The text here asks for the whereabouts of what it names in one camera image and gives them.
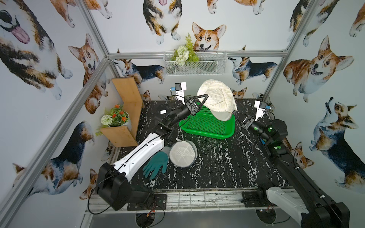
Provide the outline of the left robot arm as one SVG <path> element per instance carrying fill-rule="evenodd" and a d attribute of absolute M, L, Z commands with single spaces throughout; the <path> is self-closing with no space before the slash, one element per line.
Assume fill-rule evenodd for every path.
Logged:
<path fill-rule="evenodd" d="M 161 105 L 162 117 L 156 118 L 157 125 L 153 132 L 124 158 L 100 167 L 95 193 L 115 211 L 128 203 L 138 204 L 144 209 L 154 207 L 154 191 L 146 186 L 133 186 L 130 181 L 142 165 L 164 147 L 164 139 L 176 130 L 175 125 L 196 115 L 208 97 L 207 94 L 190 97 L 185 102 L 179 102 L 176 109 Z"/>

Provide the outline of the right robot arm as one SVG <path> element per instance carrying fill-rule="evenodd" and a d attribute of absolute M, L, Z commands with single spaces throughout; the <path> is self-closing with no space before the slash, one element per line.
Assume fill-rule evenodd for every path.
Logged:
<path fill-rule="evenodd" d="M 269 202 L 279 206 L 302 228 L 348 228 L 350 211 L 343 202 L 335 202 L 300 168 L 283 140 L 288 135 L 286 123 L 275 119 L 268 125 L 245 115 L 241 128 L 256 135 L 263 144 L 265 157 L 276 166 L 296 190 L 302 201 L 294 199 L 279 187 L 266 190 Z"/>

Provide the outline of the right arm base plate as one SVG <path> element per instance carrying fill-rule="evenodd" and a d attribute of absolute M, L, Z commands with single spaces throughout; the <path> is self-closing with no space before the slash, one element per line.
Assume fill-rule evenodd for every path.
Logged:
<path fill-rule="evenodd" d="M 268 200 L 267 191 L 263 189 L 257 189 L 253 192 L 242 192 L 241 203 L 244 203 L 246 208 L 254 207 L 278 207 L 276 204 L 271 203 Z"/>

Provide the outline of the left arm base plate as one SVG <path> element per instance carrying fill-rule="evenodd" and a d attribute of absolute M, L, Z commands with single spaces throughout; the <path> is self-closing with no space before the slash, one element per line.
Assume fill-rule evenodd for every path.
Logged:
<path fill-rule="evenodd" d="M 151 210 L 165 210 L 167 203 L 167 194 L 155 194 L 151 196 L 144 203 L 128 203 L 128 211 L 151 211 Z"/>

